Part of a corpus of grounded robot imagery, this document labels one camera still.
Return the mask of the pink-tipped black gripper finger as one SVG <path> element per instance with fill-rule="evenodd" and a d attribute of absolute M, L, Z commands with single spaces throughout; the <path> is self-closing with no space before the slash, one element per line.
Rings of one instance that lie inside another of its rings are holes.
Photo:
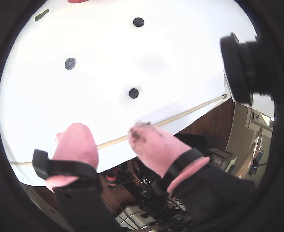
<path fill-rule="evenodd" d="M 197 148 L 150 123 L 132 126 L 128 142 L 142 163 L 159 175 L 154 191 L 182 201 L 191 231 L 229 214 L 255 192 L 254 182 L 225 172 Z"/>
<path fill-rule="evenodd" d="M 58 209 L 76 232 L 122 232 L 101 199 L 103 188 L 96 171 L 98 150 L 89 128 L 70 125 L 57 135 L 57 148 L 48 153 L 36 149 L 32 165 L 55 195 Z"/>

